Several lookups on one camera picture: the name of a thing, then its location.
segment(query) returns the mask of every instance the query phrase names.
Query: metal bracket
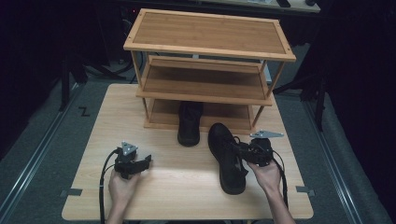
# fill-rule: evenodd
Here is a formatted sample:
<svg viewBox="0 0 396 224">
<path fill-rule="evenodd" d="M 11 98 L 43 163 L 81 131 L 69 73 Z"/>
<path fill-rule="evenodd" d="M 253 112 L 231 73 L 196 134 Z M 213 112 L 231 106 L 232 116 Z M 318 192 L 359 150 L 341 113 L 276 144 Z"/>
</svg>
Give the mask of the metal bracket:
<svg viewBox="0 0 396 224">
<path fill-rule="evenodd" d="M 129 143 L 125 142 L 125 141 L 122 141 L 121 145 L 122 145 L 122 154 L 124 156 L 127 156 L 127 155 L 133 153 L 134 151 L 136 151 L 138 149 L 137 146 L 129 144 Z"/>
<path fill-rule="evenodd" d="M 268 131 L 264 131 L 263 129 L 260 129 L 256 133 L 251 133 L 250 137 L 252 138 L 271 138 L 271 137 L 283 137 L 285 134 L 283 133 L 272 133 Z"/>
</svg>

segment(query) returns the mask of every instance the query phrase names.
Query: wooden shelf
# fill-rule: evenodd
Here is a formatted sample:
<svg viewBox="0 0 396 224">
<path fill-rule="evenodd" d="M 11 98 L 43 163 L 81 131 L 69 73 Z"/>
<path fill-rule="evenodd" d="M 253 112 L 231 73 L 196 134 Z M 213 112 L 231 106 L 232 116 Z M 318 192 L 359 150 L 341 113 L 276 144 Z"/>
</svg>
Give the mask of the wooden shelf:
<svg viewBox="0 0 396 224">
<path fill-rule="evenodd" d="M 278 20 L 140 10 L 125 50 L 295 62 Z"/>
<path fill-rule="evenodd" d="M 146 8 L 140 10 L 123 47 L 132 52 L 138 81 L 135 95 L 145 107 L 145 127 L 158 129 L 177 129 L 179 101 L 194 101 L 205 106 L 201 131 L 222 122 L 233 133 L 255 132 L 264 107 L 273 104 L 272 90 L 285 63 L 296 61 L 278 20 Z M 143 74 L 137 51 L 146 52 Z M 262 63 L 235 62 L 235 58 Z M 270 86 L 265 80 L 267 61 L 280 62 Z M 254 116 L 253 106 L 259 107 Z"/>
<path fill-rule="evenodd" d="M 137 97 L 272 105 L 260 63 L 150 56 Z"/>
<path fill-rule="evenodd" d="M 180 101 L 150 99 L 148 119 L 145 128 L 177 130 L 178 107 Z M 256 132 L 251 126 L 253 110 L 251 105 L 224 105 L 204 103 L 204 113 L 200 120 L 200 131 L 209 132 L 216 123 L 224 123 L 232 133 L 250 134 Z"/>
</svg>

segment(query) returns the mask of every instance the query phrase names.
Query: gray carpet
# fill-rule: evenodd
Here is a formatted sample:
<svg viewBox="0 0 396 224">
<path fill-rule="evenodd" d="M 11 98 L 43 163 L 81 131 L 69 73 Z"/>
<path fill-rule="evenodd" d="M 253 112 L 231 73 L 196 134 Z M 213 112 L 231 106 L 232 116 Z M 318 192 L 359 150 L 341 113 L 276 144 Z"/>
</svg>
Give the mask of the gray carpet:
<svg viewBox="0 0 396 224">
<path fill-rule="evenodd" d="M 304 57 L 306 50 L 306 47 L 293 48 L 298 59 Z M 285 74 L 282 75 L 278 85 L 292 80 L 300 62 L 301 60 L 296 64 L 286 66 Z M 276 67 L 275 63 L 269 64 L 270 71 L 273 71 L 274 67 Z M 133 71 L 126 76 L 130 80 Z M 75 101 L 65 113 L 64 120 L 53 135 L 48 145 L 48 152 L 33 179 L 17 205 L 11 209 L 12 213 L 7 223 L 85 223 L 68 222 L 62 219 L 65 197 L 61 194 L 63 190 L 71 187 L 106 88 L 110 83 L 114 81 L 91 77 L 85 86 L 78 88 L 80 93 L 76 95 Z M 1 173 L 1 202 L 5 201 L 19 174 L 34 156 L 35 149 L 45 136 L 46 130 L 58 115 L 60 92 L 60 85 L 58 85 L 52 91 L 48 101 L 31 117 L 28 127 L 1 161 L 0 169 L 6 171 Z M 308 220 L 297 220 L 297 222 L 350 223 L 326 164 L 322 143 L 319 141 L 315 126 L 310 121 L 312 118 L 306 111 L 307 103 L 301 102 L 297 93 L 286 91 L 276 95 L 276 102 L 305 185 L 315 192 L 315 196 L 310 197 L 314 216 Z M 325 104 L 324 132 L 321 134 L 350 189 L 353 202 L 361 216 L 361 223 L 391 223 L 357 162 L 328 97 Z M 81 116 L 83 112 L 81 107 L 87 108 L 85 114 L 88 114 L 88 117 Z M 258 223 L 272 223 L 272 221 L 260 220 Z"/>
</svg>

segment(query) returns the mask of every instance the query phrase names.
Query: shoe sole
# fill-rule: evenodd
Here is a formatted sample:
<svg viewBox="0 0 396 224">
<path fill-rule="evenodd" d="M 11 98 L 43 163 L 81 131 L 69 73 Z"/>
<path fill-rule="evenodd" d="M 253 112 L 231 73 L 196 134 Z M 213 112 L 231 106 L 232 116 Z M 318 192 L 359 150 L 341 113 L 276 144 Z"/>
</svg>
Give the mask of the shoe sole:
<svg viewBox="0 0 396 224">
<path fill-rule="evenodd" d="M 177 141 L 178 141 L 183 147 L 194 147 L 194 146 L 198 145 L 198 143 L 199 143 L 199 141 L 200 141 L 200 136 L 198 136 L 198 138 L 195 139 L 195 140 L 189 141 L 189 140 L 182 139 L 182 138 L 180 137 L 180 134 L 177 133 Z"/>
</svg>

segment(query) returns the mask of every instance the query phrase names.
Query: wooden table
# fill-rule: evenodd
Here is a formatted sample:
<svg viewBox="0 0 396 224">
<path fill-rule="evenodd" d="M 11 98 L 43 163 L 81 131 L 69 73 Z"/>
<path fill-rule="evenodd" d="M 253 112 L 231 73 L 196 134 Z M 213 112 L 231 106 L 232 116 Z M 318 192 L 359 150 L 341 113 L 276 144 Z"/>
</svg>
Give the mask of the wooden table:
<svg viewBox="0 0 396 224">
<path fill-rule="evenodd" d="M 183 147 L 177 142 L 177 130 L 143 128 L 145 111 L 141 99 L 134 97 L 135 92 L 136 85 L 109 86 L 72 185 L 72 189 L 82 189 L 82 193 L 67 197 L 62 213 L 64 219 L 100 218 L 98 190 L 102 167 L 109 153 L 120 147 L 123 140 L 139 147 L 139 161 L 149 154 L 153 159 L 149 170 L 141 175 L 126 219 L 271 218 L 265 194 L 252 171 L 247 175 L 244 193 L 224 193 L 219 183 L 219 164 L 207 145 L 207 133 L 201 132 L 201 142 L 197 146 Z M 264 108 L 258 127 L 285 134 L 281 138 L 272 138 L 271 142 L 286 164 L 290 211 L 294 218 L 311 218 L 313 210 L 307 194 L 297 192 L 295 188 L 303 186 L 304 182 L 275 99 L 273 101 L 273 106 Z M 238 136 L 244 142 L 250 140 L 247 135 Z M 105 180 L 106 215 L 111 206 L 107 188 L 109 175 L 108 171 Z"/>
</svg>

